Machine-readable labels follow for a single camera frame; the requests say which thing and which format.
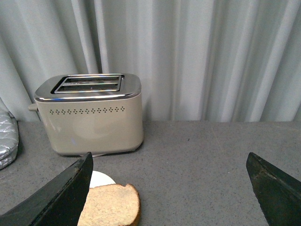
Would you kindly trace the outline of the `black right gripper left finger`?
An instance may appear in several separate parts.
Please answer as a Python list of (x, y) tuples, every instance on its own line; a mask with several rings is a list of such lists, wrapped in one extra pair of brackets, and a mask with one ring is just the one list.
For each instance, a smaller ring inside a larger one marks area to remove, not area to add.
[(86, 202), (93, 171), (91, 153), (0, 217), (2, 226), (75, 226)]

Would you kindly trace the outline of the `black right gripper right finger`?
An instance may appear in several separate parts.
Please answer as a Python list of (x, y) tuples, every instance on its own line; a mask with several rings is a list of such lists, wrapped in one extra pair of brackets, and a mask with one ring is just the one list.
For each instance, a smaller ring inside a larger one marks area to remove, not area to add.
[(249, 153), (246, 168), (268, 225), (299, 226), (301, 182), (255, 153)]

